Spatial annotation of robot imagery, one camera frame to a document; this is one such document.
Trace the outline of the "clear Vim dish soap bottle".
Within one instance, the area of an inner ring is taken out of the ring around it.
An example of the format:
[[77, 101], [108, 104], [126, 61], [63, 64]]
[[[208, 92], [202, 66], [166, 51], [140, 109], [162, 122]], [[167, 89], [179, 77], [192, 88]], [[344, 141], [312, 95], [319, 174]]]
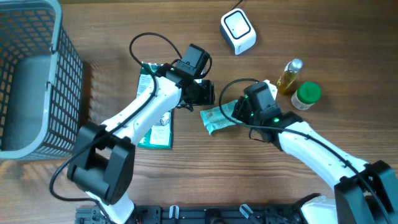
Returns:
[[298, 77], [302, 67], [303, 62], [299, 58], [293, 59], [285, 66], [283, 74], [277, 81], [277, 89], [279, 93], [286, 94], [289, 91], [290, 86]]

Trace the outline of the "teal toothbrush package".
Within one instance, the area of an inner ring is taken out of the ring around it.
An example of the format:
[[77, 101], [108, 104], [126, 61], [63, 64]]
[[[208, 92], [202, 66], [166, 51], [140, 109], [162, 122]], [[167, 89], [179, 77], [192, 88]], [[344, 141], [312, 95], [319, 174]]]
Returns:
[[[239, 121], [237, 119], [231, 117], [234, 106], [237, 102], [237, 100], [230, 101], [229, 103], [222, 105], [221, 108], [223, 109], [226, 116], [230, 117], [238, 123]], [[200, 116], [203, 121], [203, 125], [209, 132], [209, 135], [211, 135], [213, 131], [236, 125], [236, 123], [231, 122], [230, 120], [225, 118], [225, 116], [221, 113], [219, 107], [215, 107], [210, 110], [200, 111]]]

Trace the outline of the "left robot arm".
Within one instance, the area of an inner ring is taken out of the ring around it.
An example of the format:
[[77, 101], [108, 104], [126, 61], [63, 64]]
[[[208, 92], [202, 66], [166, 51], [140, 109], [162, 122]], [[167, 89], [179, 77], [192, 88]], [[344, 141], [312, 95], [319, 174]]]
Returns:
[[136, 146], [151, 127], [174, 108], [192, 110], [214, 103], [214, 85], [205, 79], [211, 65], [209, 53], [190, 44], [181, 59], [161, 65], [152, 83], [121, 112], [79, 130], [67, 177], [98, 204], [110, 223], [126, 223], [133, 214], [126, 190]]

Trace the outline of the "white barcode scanner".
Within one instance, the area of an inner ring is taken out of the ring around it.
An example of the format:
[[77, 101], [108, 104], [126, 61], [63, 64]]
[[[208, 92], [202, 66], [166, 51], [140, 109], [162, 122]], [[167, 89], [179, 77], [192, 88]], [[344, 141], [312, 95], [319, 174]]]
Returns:
[[250, 49], [256, 43], [256, 31], [242, 9], [227, 12], [220, 20], [220, 33], [235, 55]]

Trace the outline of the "green lid white jar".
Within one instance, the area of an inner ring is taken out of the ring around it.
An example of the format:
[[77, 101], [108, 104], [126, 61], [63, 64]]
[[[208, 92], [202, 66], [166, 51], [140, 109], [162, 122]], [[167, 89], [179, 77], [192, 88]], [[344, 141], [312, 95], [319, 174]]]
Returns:
[[314, 82], [302, 83], [291, 97], [291, 102], [298, 110], [307, 110], [319, 101], [322, 89]]

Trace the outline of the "grey plastic shopping basket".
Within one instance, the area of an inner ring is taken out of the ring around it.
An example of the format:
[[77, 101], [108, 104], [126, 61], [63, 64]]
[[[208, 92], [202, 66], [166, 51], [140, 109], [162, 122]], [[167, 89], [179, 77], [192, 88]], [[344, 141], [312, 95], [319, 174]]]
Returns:
[[1, 159], [68, 156], [79, 130], [83, 62], [58, 1], [1, 1]]

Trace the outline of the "black mounting rail base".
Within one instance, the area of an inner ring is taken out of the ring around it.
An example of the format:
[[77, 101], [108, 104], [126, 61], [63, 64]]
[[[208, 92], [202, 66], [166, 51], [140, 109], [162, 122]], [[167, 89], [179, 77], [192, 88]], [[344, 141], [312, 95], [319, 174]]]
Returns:
[[293, 204], [247, 205], [233, 207], [137, 206], [128, 223], [306, 223]]

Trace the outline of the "green white sponge package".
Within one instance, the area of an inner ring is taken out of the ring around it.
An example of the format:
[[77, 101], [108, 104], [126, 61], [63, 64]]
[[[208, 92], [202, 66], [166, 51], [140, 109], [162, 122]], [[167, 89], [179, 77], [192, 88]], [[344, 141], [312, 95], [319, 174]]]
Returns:
[[[136, 96], [140, 96], [151, 83], [152, 78], [149, 72], [142, 67], [137, 84]], [[169, 110], [162, 115], [150, 130], [148, 130], [140, 140], [138, 146], [146, 149], [171, 149], [173, 139], [172, 121], [173, 110]]]

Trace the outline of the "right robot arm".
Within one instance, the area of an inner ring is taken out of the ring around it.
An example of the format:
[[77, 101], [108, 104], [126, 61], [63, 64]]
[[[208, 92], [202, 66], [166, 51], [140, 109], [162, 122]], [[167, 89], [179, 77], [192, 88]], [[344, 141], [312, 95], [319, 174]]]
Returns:
[[334, 192], [333, 199], [315, 194], [299, 205], [305, 223], [397, 223], [397, 177], [390, 165], [341, 150], [297, 114], [281, 112], [269, 81], [252, 82], [235, 104], [233, 119], [302, 161]]

